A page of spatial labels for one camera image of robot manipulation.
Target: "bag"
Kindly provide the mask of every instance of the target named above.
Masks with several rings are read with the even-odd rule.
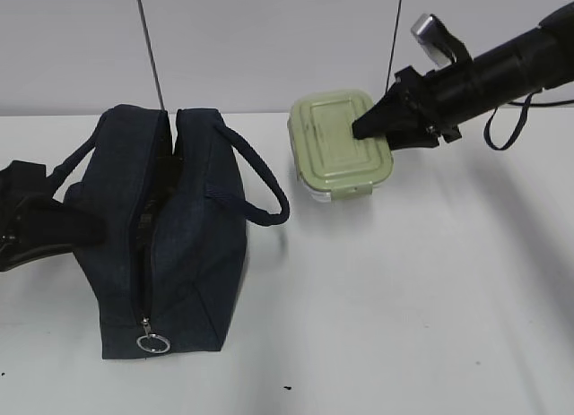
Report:
[[[74,255],[98,300],[102,357],[217,351],[227,335],[247,247],[246,219],[287,221],[271,170],[214,109],[177,114],[128,105],[102,115],[91,138],[49,178],[53,191],[94,149],[65,204],[104,219],[106,239]],[[278,214],[245,200],[235,148],[273,191]]]

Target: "white wall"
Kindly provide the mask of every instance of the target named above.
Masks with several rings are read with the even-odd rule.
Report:
[[[432,68],[408,32],[437,14],[488,50],[572,0],[404,0],[394,70]],[[166,105],[273,111],[342,87],[378,98],[396,0],[143,0]],[[0,115],[157,107],[135,0],[0,0]],[[539,99],[574,97],[574,86]]]
[[[135,0],[0,0],[0,115],[156,106]]]

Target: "green lid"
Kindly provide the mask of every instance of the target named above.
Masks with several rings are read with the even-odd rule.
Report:
[[[336,200],[372,193],[393,169],[384,137],[356,140],[352,122],[372,108],[357,90],[315,94],[297,101],[289,118],[299,177],[317,194]]]

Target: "white table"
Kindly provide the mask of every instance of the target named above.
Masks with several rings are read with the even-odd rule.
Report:
[[[497,116],[499,142],[517,114]],[[53,167],[96,120],[0,118],[0,168]],[[292,216],[249,228],[223,351],[103,361],[82,271],[70,255],[38,261],[0,274],[1,414],[574,413],[574,108],[533,110],[503,153],[478,118],[461,141],[397,152],[372,197],[333,204],[296,182],[286,115],[226,120]]]

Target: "zipper pull ring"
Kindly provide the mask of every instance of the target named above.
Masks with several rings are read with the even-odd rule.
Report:
[[[171,342],[169,339],[159,334],[152,333],[152,325],[150,324],[149,318],[144,318],[141,324],[145,335],[138,337],[135,341],[141,350],[150,352],[151,354],[165,354],[171,349]]]

